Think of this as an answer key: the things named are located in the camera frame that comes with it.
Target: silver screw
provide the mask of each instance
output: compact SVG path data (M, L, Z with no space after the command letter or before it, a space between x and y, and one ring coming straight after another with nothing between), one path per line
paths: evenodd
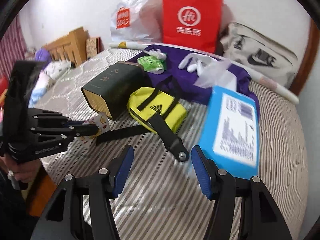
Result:
M187 156L186 156L186 154L185 154L184 152L180 152L180 153L179 153L179 159L180 159L181 161L185 161L186 158L187 158Z
M108 170L106 168L101 168L99 170L99 174L101 174L101 175L106 174L106 173L108 173Z
M67 174L66 176L64 176L64 179L68 181L68 180L71 180L72 177L73 177L72 174Z
M218 174L220 174L221 176L224 176L224 175L227 174L227 171L224 170L224 169L219 169L219 170L218 170Z
M261 179L258 176L253 176L252 180L256 183L259 183L261 181Z

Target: curtain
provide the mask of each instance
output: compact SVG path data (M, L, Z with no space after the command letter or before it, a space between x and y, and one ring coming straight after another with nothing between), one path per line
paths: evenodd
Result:
M27 45L17 16L0 41L0 78L6 77L9 80L14 63L24 60L26 51Z

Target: yellow bag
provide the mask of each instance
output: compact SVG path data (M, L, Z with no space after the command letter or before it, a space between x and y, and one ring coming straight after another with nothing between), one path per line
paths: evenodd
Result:
M156 131L148 120L159 112L169 128L176 133L187 114L178 101L179 98L173 98L157 88L141 87L130 95L127 108L135 120L153 133Z

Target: purple cloth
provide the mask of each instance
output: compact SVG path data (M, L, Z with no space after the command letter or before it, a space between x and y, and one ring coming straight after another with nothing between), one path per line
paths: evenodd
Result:
M183 91L183 94L181 95L182 99L185 99L190 102L200 103L207 106L210 100L212 88L203 89L195 86L194 83L198 78L196 71L193 73L189 73L185 69L178 68L179 63L189 53L192 53L194 51L168 47L168 46L161 46L161 45L150 45L145 50L149 51L151 49L154 49L154 50L159 49L161 50L162 53L167 54L167 59L166 59L167 70L166 71L164 71L160 75L147 72L148 77L151 80L151 86L156 87L156 85L160 81L172 75L177 80L177 82L179 83ZM141 52L137 56L131 58L129 61L137 63L138 58L146 55L147 54L145 54L144 52ZM244 94L255 101L258 118L259 118L260 108L259 108L258 98L254 93L249 91L249 82L251 80L250 75L247 73L245 69L234 64L232 64L228 70L237 77L237 92ZM174 86L170 84L169 90L173 90L173 89L174 89Z
M45 62L42 69L45 69L47 65L52 61L50 53L46 49L39 49L35 53L35 60Z

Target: green snack package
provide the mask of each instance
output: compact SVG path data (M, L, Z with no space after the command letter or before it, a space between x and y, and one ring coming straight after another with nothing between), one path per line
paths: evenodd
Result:
M155 56L144 56L137 59L137 62L143 66L147 72L161 74L164 71L164 66L161 60Z

